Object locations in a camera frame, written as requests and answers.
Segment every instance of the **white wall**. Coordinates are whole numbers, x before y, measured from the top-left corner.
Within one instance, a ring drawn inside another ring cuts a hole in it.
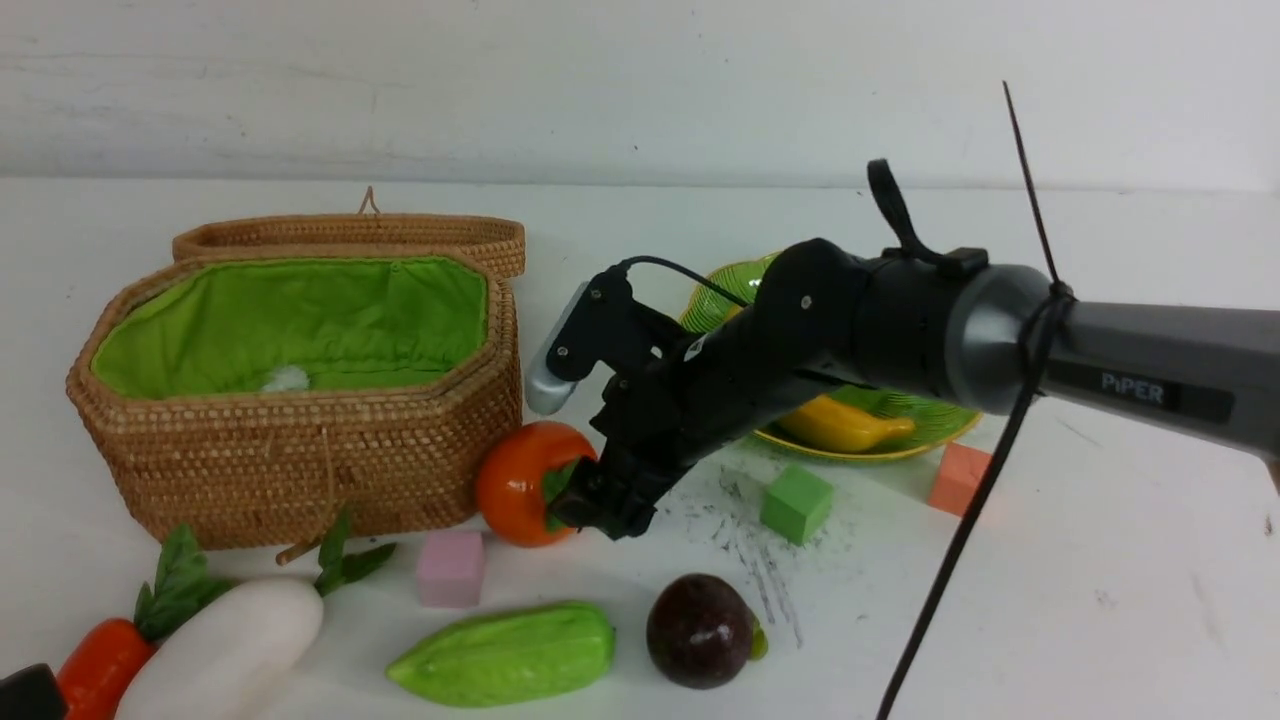
[[[0,173],[1280,187],[1275,0],[5,0]]]

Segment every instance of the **foam block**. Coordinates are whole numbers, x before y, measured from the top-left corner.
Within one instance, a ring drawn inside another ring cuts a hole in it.
[[[933,480],[929,505],[952,515],[964,515],[978,491],[978,482],[991,464],[991,454],[964,445],[950,443],[942,452],[942,464]]]
[[[417,592],[425,607],[475,607],[484,584],[484,538],[474,530],[426,534],[417,557]]]
[[[831,483],[791,465],[765,491],[760,523],[792,544],[804,544],[827,521],[835,495]]]

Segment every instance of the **orange persimmon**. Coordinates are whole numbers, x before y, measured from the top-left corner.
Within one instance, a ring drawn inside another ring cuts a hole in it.
[[[476,477],[476,502],[494,534],[515,546],[541,547],[572,533],[549,523],[547,503],[582,457],[596,457],[590,441],[554,420],[529,423],[499,441]]]

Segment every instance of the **orange cube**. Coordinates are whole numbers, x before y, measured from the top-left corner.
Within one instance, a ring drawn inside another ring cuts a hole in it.
[[[982,474],[991,464],[991,454],[950,443],[942,452],[938,477],[933,480],[929,505],[952,515],[964,515],[978,491]]]

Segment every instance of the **basket handle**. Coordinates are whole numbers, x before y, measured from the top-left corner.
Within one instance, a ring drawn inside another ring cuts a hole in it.
[[[364,215],[365,208],[371,209],[375,218],[383,214],[383,211],[378,209],[378,201],[374,200],[374,186],[365,188],[365,199],[360,201],[360,210],[356,210],[356,214]]]

